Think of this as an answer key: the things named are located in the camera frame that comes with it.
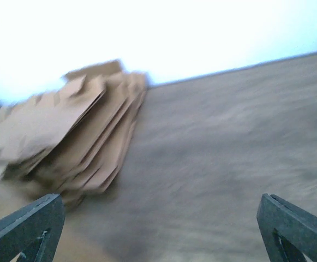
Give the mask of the stack of flat cardboard blanks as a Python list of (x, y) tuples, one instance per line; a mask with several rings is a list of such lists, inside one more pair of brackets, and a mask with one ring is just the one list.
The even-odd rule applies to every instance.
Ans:
[(70, 209), (105, 192), (119, 173), (147, 75), (115, 59), (64, 78), (57, 91), (0, 108), (0, 180), (29, 199), (59, 194)]

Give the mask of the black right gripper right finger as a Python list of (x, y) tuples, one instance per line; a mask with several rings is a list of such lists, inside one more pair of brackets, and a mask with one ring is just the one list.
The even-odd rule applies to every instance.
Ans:
[(317, 216), (263, 194), (256, 219), (270, 261), (317, 261)]

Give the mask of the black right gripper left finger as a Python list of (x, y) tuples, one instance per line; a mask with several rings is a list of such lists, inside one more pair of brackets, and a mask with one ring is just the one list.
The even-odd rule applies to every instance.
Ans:
[(47, 194), (0, 219), (0, 261), (53, 261), (64, 221), (58, 194)]

